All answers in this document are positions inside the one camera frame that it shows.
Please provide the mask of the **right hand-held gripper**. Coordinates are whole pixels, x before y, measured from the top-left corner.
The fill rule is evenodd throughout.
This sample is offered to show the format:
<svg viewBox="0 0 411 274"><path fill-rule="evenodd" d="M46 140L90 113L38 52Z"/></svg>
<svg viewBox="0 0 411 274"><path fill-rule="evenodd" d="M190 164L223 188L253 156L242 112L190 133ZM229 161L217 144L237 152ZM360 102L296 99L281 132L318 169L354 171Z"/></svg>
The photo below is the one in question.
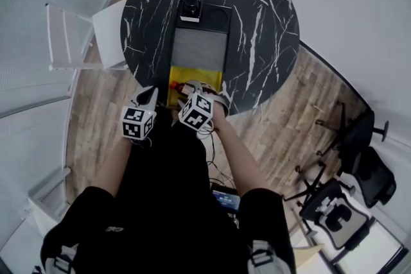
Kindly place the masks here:
<svg viewBox="0 0 411 274"><path fill-rule="evenodd" d="M179 121L196 132L209 124L213 117L213 106L215 103L223 106L225 116L229 114L227 100L207 83L198 80L188 80L177 91L182 95L181 98L177 99L180 107Z"/></svg>

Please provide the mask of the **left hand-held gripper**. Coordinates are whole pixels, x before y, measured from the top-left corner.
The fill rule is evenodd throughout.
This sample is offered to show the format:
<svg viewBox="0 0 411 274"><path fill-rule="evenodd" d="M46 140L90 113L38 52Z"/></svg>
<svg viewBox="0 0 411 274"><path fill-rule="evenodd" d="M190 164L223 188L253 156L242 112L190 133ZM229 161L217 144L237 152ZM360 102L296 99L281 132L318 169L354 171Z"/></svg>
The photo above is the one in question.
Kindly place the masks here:
<svg viewBox="0 0 411 274"><path fill-rule="evenodd" d="M134 93L134 98L121 111L122 136L132 140L144 140L151 132L157 112L155 111L159 89L144 87Z"/></svg>

